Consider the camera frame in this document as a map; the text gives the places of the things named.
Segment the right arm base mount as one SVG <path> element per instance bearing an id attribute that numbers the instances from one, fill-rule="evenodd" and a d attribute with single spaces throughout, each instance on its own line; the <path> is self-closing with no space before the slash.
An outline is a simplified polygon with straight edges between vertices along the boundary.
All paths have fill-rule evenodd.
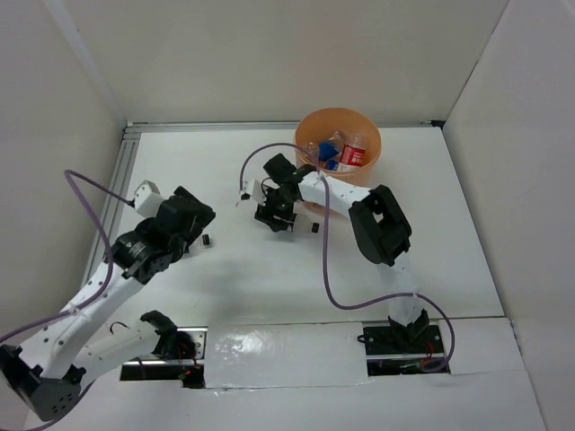
<path id="1" fill-rule="evenodd" d="M 425 374 L 426 368 L 439 366 L 446 353 L 436 324 L 411 344 L 396 340 L 388 325 L 364 326 L 357 342 L 364 346 L 370 377 Z"/>

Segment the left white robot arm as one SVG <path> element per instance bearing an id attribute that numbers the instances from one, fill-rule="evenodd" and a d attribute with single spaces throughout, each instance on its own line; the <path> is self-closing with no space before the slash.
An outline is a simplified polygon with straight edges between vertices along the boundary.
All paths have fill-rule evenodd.
<path id="1" fill-rule="evenodd" d="M 135 194 L 142 221 L 120 235 L 62 317 L 18 346 L 1 346 L 1 376 L 43 422 L 65 416 L 96 379 L 142 356 L 195 360 L 196 341 L 158 311 L 143 313 L 103 339 L 93 335 L 154 276 L 178 262 L 215 211 L 185 188 L 162 197 L 146 181 Z"/>

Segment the red label red cap bottle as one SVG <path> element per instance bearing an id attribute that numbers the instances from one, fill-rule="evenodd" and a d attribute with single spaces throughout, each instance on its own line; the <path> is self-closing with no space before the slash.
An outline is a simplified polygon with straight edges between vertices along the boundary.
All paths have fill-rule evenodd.
<path id="1" fill-rule="evenodd" d="M 360 168 L 366 157 L 368 139 L 361 134 L 353 134 L 346 137 L 341 150 L 338 171 L 351 172 Z"/>

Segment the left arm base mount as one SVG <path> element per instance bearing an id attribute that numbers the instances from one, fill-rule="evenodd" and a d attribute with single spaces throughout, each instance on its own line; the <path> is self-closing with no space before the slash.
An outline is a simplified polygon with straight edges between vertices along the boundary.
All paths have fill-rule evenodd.
<path id="1" fill-rule="evenodd" d="M 162 356 L 149 354 L 124 363 L 121 382 L 178 383 L 186 389 L 204 389 L 207 327 L 180 327 L 178 344 Z"/>

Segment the clear unlabeled bottle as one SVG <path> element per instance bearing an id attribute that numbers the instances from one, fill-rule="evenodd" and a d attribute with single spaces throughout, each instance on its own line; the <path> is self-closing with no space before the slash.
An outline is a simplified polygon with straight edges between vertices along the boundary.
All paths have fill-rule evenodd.
<path id="1" fill-rule="evenodd" d="M 309 142 L 304 145 L 304 149 L 312 155 L 312 159 L 319 164 L 326 163 L 332 159 L 338 152 L 330 140 L 324 140 L 321 143 Z"/>

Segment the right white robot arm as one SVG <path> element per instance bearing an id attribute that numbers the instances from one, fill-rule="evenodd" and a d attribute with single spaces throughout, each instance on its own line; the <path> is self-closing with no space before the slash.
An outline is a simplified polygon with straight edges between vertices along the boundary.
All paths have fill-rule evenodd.
<path id="1" fill-rule="evenodd" d="M 410 271 L 412 229 L 393 192 L 383 185 L 374 189 L 352 185 L 318 172 L 313 165 L 296 167 L 283 154 L 271 158 L 264 171 L 275 188 L 257 180 L 242 182 L 241 199 L 258 203 L 254 218 L 274 232 L 292 231 L 299 222 L 295 203 L 315 204 L 324 208 L 327 241 L 331 212 L 346 216 L 358 250 L 376 266 L 387 289 L 395 347 L 411 352 L 420 345 L 429 315 Z"/>

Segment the blue label white cap bottle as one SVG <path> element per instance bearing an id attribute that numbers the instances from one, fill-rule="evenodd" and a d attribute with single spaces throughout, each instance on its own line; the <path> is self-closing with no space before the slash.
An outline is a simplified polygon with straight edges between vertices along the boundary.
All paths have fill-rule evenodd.
<path id="1" fill-rule="evenodd" d="M 341 161 L 341 156 L 338 154 L 325 163 L 324 169 L 331 172 L 344 172 L 345 164 Z"/>

